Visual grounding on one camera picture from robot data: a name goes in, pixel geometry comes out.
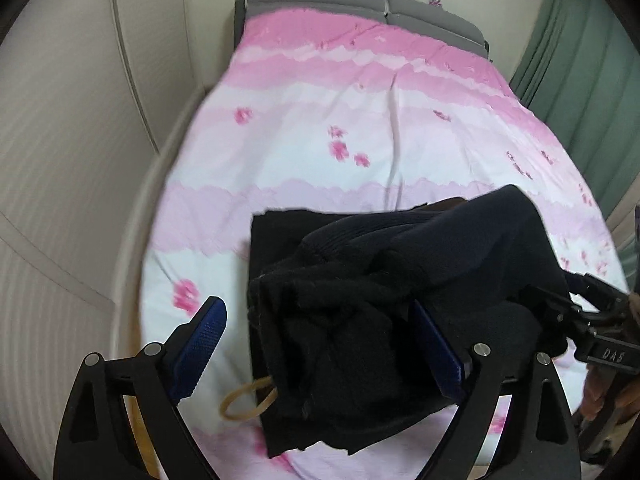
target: curtain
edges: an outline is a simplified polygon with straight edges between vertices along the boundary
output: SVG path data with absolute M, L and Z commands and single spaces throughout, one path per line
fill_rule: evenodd
M 608 4 L 543 0 L 510 85 L 556 134 L 606 218 L 640 173 L 640 54 Z M 620 249 L 630 275 L 633 244 Z

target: silver bolt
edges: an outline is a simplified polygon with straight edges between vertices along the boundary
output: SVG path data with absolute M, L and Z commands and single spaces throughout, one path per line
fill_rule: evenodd
M 485 345 L 484 343 L 476 343 L 474 345 L 474 352 L 482 357 L 487 357 L 491 353 L 491 349 L 489 345 Z
M 162 350 L 162 345 L 160 343 L 149 343 L 145 346 L 145 354 L 148 356 L 158 355 Z
M 538 362 L 541 365 L 547 366 L 547 365 L 551 364 L 551 357 L 549 357 L 544 352 L 538 352 L 538 354 L 536 355 L 536 359 L 538 360 Z
M 98 354 L 89 354 L 84 358 L 84 364 L 86 364 L 87 366 L 93 366 L 95 364 L 98 364 L 99 360 L 100 356 Z

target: black garment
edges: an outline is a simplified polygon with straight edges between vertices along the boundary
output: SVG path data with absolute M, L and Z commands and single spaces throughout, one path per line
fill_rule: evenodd
M 278 399 L 262 416 L 268 453 L 322 440 L 356 452 L 451 403 L 409 325 L 418 300 L 469 348 L 519 352 L 518 377 L 548 342 L 517 301 L 526 285 L 568 297 L 535 206 L 513 186 L 445 212 L 254 218 L 254 376 Z M 562 338 L 545 349 L 556 355 Z

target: bed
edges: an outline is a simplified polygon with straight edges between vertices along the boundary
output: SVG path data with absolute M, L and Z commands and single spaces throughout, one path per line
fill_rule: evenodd
M 223 397 L 252 380 L 252 215 L 397 210 L 515 184 L 538 207 L 563 268 L 626 290 L 609 231 L 558 140 L 520 105 L 466 20 L 415 0 L 239 0 L 234 39 L 166 178 L 143 263 L 142 343 L 164 341 L 206 297 L 225 300 L 225 333 L 180 403 L 223 480 L 413 479 L 454 408 L 350 457 L 315 444 L 270 460 L 257 420 L 220 420 Z M 584 366 L 569 351 L 556 367 L 575 409 Z M 479 465 L 508 404 L 498 404 Z

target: beige loop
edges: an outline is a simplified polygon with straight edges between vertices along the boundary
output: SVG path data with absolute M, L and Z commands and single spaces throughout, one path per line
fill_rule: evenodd
M 277 388 L 273 388 L 269 395 L 265 397 L 265 399 L 258 404 L 254 409 L 249 410 L 248 412 L 238 413 L 235 415 L 230 415 L 226 412 L 229 409 L 229 406 L 240 396 L 244 394 L 250 394 L 251 392 L 255 392 L 256 390 L 261 390 L 263 388 L 267 388 L 268 386 L 273 386 L 273 380 L 271 377 L 263 377 L 261 379 L 255 380 L 253 383 L 244 384 L 240 386 L 237 390 L 232 391 L 228 394 L 222 402 L 220 403 L 220 416 L 225 420 L 232 420 L 235 422 L 244 422 L 246 420 L 251 420 L 256 416 L 262 415 L 269 406 L 273 404 L 273 401 L 278 397 Z

